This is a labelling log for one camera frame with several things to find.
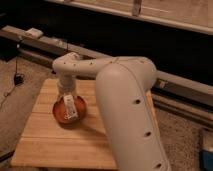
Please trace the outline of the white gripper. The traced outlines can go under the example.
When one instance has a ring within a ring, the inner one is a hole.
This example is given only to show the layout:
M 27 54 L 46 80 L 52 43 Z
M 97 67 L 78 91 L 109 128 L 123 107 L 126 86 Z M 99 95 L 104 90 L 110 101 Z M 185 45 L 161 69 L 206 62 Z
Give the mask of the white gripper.
M 76 79 L 73 77 L 61 77 L 57 83 L 60 96 L 71 94 L 73 97 L 76 93 Z

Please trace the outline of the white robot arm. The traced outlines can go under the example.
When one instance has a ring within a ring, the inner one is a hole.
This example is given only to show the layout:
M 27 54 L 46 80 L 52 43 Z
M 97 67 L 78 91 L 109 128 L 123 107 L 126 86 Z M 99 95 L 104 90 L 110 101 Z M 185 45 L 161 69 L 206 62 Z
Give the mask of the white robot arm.
M 80 120 L 86 113 L 76 93 L 78 76 L 95 79 L 96 103 L 119 171 L 172 171 L 146 92 L 157 70 L 145 57 L 82 60 L 74 52 L 53 61 L 59 95 L 53 113 L 60 123 Z

